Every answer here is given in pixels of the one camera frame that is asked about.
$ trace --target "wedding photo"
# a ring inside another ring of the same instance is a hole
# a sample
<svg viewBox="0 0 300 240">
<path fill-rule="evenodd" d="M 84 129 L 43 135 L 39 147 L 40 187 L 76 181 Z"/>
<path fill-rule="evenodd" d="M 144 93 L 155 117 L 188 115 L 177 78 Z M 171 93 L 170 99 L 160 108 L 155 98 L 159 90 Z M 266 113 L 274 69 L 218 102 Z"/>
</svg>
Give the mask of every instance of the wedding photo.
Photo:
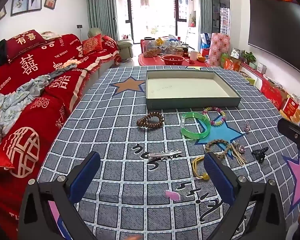
<svg viewBox="0 0 300 240">
<path fill-rule="evenodd" d="M 27 2 L 28 0 L 12 0 L 11 16 L 27 12 Z"/>
<path fill-rule="evenodd" d="M 29 0 L 28 1 L 28 11 L 41 10 L 42 0 Z"/>
</svg>

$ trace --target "wrapping paper roll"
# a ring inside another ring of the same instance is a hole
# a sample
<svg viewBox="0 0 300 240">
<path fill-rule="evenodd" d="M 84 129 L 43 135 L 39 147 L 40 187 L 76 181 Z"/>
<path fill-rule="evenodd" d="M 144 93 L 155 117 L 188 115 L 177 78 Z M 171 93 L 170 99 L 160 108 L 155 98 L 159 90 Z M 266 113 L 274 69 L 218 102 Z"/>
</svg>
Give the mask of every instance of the wrapping paper roll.
<svg viewBox="0 0 300 240">
<path fill-rule="evenodd" d="M 208 64 L 211 67 L 219 67 L 221 54 L 228 52 L 230 37 L 222 33 L 213 33 L 211 38 Z"/>
</svg>

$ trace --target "floor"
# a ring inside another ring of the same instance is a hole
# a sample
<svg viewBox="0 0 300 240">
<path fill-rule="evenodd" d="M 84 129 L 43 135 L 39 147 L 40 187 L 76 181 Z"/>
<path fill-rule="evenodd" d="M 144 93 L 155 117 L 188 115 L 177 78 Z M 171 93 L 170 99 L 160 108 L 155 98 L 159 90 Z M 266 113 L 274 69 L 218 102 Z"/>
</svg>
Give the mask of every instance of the floor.
<svg viewBox="0 0 300 240">
<path fill-rule="evenodd" d="M 140 44 L 134 44 L 132 47 L 133 50 L 133 58 L 129 59 L 125 62 L 120 63 L 118 67 L 134 67 L 134 66 L 140 66 L 138 62 L 138 57 L 141 54 L 141 46 Z"/>
</svg>

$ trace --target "blue gripper pad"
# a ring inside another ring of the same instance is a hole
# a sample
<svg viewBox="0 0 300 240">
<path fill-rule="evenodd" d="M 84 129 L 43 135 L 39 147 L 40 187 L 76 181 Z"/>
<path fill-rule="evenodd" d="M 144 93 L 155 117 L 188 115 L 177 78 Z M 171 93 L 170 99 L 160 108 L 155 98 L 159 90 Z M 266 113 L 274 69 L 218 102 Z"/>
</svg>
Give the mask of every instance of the blue gripper pad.
<svg viewBox="0 0 300 240">
<path fill-rule="evenodd" d="M 209 154 L 204 156 L 203 165 L 223 202 L 231 206 L 235 200 L 234 188 L 231 182 Z"/>
<path fill-rule="evenodd" d="M 86 159 L 88 158 L 90 159 L 85 164 L 85 161 L 83 161 L 79 166 L 76 166 L 79 168 L 81 165 L 84 165 L 70 186 L 70 193 L 68 197 L 72 204 L 80 202 L 92 179 L 100 168 L 101 160 L 100 155 L 97 152 L 91 152 L 86 157 Z"/>
</svg>

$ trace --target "gray-green curtain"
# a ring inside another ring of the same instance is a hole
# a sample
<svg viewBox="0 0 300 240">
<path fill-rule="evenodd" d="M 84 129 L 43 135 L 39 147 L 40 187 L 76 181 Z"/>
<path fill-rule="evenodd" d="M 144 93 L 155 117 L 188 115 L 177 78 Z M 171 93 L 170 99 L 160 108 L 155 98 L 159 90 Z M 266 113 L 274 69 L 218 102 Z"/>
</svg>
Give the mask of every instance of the gray-green curtain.
<svg viewBox="0 0 300 240">
<path fill-rule="evenodd" d="M 87 0 L 87 6 L 90 28 L 100 28 L 103 34 L 118 40 L 115 0 Z"/>
<path fill-rule="evenodd" d="M 212 31 L 212 0 L 199 0 L 201 18 L 199 20 L 199 32 L 211 33 Z M 201 48 L 201 38 L 199 37 L 198 49 Z"/>
</svg>

